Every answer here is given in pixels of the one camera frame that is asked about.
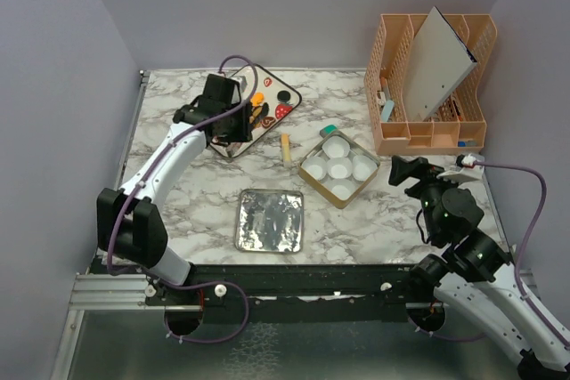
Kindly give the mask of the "metal tweezers black tips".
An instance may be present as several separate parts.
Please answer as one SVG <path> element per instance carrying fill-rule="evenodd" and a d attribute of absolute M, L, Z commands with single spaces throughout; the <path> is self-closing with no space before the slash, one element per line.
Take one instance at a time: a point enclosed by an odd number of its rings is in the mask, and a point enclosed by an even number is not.
<path fill-rule="evenodd" d="M 224 158 L 233 158 L 240 146 L 240 142 L 213 141 L 210 144 L 210 148 Z"/>

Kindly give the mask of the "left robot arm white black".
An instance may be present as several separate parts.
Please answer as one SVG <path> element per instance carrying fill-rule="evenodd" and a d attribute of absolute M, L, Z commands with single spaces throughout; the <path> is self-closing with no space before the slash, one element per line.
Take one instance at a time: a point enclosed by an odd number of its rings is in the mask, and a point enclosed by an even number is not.
<path fill-rule="evenodd" d="M 240 82 L 221 73 L 207 77 L 202 94 L 173 116 L 164 140 L 118 189 L 105 188 L 96 201 L 98 247 L 110 274 L 119 257 L 166 281 L 174 302 L 190 302 L 197 283 L 191 265 L 168 245 L 160 210 L 183 171 L 212 142 L 245 142 L 252 137 L 251 104 Z"/>

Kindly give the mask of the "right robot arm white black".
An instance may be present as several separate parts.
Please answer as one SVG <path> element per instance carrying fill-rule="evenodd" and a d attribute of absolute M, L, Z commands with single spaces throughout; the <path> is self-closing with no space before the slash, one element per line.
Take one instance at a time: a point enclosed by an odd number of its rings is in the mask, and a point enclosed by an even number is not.
<path fill-rule="evenodd" d="M 392 157 L 389 184 L 415 179 L 405 194 L 420 202 L 420 237 L 443 251 L 414 265 L 409 289 L 416 299 L 434 297 L 480 328 L 516 364 L 520 378 L 567 379 L 569 329 L 521 278 L 530 237 L 510 255 L 479 228 L 484 212 L 464 185 L 481 180 L 489 165 L 473 154 L 458 156 L 449 169 L 422 157 Z"/>

